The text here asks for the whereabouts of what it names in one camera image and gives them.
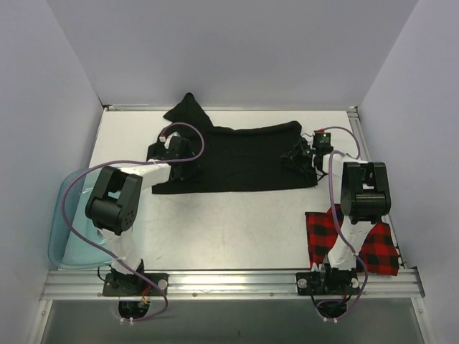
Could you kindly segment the black long sleeve shirt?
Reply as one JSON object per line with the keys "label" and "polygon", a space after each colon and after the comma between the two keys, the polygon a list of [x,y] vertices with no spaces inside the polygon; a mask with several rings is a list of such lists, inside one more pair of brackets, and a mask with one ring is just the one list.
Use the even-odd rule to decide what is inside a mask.
{"label": "black long sleeve shirt", "polygon": [[176,131],[191,141],[193,152],[200,155],[199,170],[184,181],[154,186],[153,194],[279,191],[317,185],[315,176],[305,177],[281,165],[282,154],[302,138],[299,122],[232,129],[214,125],[191,93],[178,105],[197,105],[197,109],[168,111],[164,119],[173,126],[166,134]]}

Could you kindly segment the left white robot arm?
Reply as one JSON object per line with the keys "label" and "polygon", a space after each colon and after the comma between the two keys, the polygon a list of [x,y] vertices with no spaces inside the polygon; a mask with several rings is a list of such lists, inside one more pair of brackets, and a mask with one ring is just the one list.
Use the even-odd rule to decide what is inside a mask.
{"label": "left white robot arm", "polygon": [[120,287],[130,295],[138,294],[145,286],[145,277],[140,273],[143,260],[132,230],[141,192],[169,181],[183,181],[197,169],[191,141],[178,132],[161,136],[156,145],[147,165],[103,167],[85,207],[86,217],[100,230],[115,255],[111,268],[122,274]]}

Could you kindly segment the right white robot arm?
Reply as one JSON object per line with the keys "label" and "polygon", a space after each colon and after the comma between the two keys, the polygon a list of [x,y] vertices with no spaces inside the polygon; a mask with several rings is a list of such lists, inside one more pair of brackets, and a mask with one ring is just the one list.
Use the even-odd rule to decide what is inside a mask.
{"label": "right white robot arm", "polygon": [[331,134],[316,131],[309,143],[301,138],[280,157],[284,167],[303,175],[322,173],[328,178],[333,224],[338,237],[326,254],[330,266],[318,275],[319,287],[334,293],[344,284],[340,271],[356,267],[357,257],[372,227],[392,206],[383,162],[364,161],[336,150]]}

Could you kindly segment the red black plaid shirt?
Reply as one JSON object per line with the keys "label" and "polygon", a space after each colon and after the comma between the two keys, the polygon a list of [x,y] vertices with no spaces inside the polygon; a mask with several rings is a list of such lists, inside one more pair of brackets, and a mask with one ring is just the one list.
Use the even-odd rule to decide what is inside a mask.
{"label": "red black plaid shirt", "polygon": [[[306,212],[305,219],[310,265],[313,269],[318,269],[335,244],[338,233],[331,210],[325,213]],[[359,256],[368,272],[396,276],[399,271],[399,254],[392,240],[390,225],[384,222],[374,225],[366,237]]]}

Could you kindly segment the translucent blue plastic bin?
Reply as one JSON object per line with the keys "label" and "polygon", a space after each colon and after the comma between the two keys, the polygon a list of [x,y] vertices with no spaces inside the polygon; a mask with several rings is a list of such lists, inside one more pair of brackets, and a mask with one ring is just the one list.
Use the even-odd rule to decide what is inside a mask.
{"label": "translucent blue plastic bin", "polygon": [[111,263],[111,256],[81,240],[72,228],[92,242],[108,245],[93,222],[85,215],[85,206],[99,172],[80,169],[71,173],[60,186],[51,225],[48,257],[58,269],[91,269]]}

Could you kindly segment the right aluminium table rail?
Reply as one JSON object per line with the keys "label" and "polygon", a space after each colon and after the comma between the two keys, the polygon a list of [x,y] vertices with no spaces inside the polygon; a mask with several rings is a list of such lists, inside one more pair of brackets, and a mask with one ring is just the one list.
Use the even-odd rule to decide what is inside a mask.
{"label": "right aluminium table rail", "polygon": [[371,159],[358,113],[347,112],[347,114],[352,132],[359,142],[360,156],[364,161],[362,163],[364,165],[363,169],[365,170],[365,172],[363,172],[363,182],[368,185],[368,190],[366,191],[368,193],[367,196],[363,196],[364,191],[359,191],[359,195],[355,196],[356,206],[360,209],[360,204],[363,204],[364,210],[362,214],[369,214],[372,209],[375,209],[376,215],[379,216],[379,220],[389,225],[392,241],[399,256],[399,264],[403,269],[406,269],[407,265],[401,256],[397,238],[389,217],[392,201],[389,192],[386,165],[385,163],[373,161]]}

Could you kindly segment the aluminium table rail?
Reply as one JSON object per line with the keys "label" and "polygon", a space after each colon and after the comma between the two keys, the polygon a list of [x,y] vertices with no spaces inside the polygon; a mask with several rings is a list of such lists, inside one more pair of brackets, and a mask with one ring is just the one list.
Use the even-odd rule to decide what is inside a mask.
{"label": "aluminium table rail", "polygon": [[389,217],[392,201],[389,192],[386,165],[385,163],[373,161],[371,159],[358,113],[347,112],[347,114],[352,132],[359,142],[360,156],[364,161],[362,163],[364,165],[363,169],[365,170],[365,172],[363,172],[363,182],[368,185],[368,190],[366,191],[368,193],[367,196],[363,196],[364,191],[359,191],[359,195],[355,196],[356,206],[360,209],[360,204],[363,204],[364,210],[362,214],[369,214],[372,209],[375,209],[376,215],[379,216],[379,220],[389,225],[392,241],[399,256],[399,264],[403,269],[406,269],[407,265],[401,256],[397,238]]}
{"label": "aluminium table rail", "polygon": [[[150,105],[150,104],[114,104],[104,105],[107,111],[164,111],[168,112],[174,108],[179,110],[196,110],[197,105]],[[236,105],[236,106],[224,106],[224,105],[200,105],[200,108],[204,112],[210,111],[345,111],[350,113],[357,113],[358,106],[350,107],[305,107],[305,106],[262,106],[262,105]]]}
{"label": "aluminium table rail", "polygon": [[[293,270],[202,270],[166,272],[169,300],[289,300],[298,296]],[[41,300],[103,300],[103,282],[94,270],[47,274]],[[420,298],[425,293],[415,269],[396,276],[370,275],[362,298]]]}

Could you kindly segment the back aluminium table rail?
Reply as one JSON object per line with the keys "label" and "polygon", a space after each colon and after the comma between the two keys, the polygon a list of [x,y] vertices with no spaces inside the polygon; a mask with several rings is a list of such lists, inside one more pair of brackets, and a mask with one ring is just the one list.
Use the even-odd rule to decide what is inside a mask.
{"label": "back aluminium table rail", "polygon": [[[114,104],[104,105],[107,111],[164,111],[168,112],[174,108],[179,110],[196,110],[197,105],[150,105],[150,104]],[[345,111],[350,113],[357,113],[358,106],[350,107],[305,107],[305,106],[262,106],[262,105],[236,105],[236,106],[224,106],[224,105],[200,105],[200,108],[204,112],[210,111]]]}

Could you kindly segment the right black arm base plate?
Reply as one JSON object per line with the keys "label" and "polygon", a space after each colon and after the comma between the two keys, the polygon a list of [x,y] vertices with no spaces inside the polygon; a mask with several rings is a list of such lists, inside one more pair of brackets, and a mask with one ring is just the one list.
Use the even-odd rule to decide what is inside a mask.
{"label": "right black arm base plate", "polygon": [[319,271],[295,274],[297,293],[302,296],[349,296],[360,292],[355,269],[339,270],[328,264]]}

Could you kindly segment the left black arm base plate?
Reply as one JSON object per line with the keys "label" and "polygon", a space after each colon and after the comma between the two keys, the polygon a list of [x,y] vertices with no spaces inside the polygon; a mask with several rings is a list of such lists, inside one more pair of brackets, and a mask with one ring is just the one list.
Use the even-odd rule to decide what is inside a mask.
{"label": "left black arm base plate", "polygon": [[158,288],[135,274],[121,274],[116,271],[104,276],[102,295],[105,297],[134,297],[134,296],[160,296],[167,293],[169,275],[165,273],[145,273],[144,277],[152,281]]}

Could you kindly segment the front aluminium table rail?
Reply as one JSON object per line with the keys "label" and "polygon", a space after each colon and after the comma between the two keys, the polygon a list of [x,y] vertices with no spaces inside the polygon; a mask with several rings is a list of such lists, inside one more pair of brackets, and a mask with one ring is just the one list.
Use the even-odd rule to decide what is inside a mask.
{"label": "front aluminium table rail", "polygon": [[[169,300],[289,300],[298,296],[293,270],[202,270],[166,272]],[[103,282],[94,270],[47,274],[41,300],[103,300]],[[396,276],[370,275],[362,298],[420,298],[425,293],[415,269]]]}

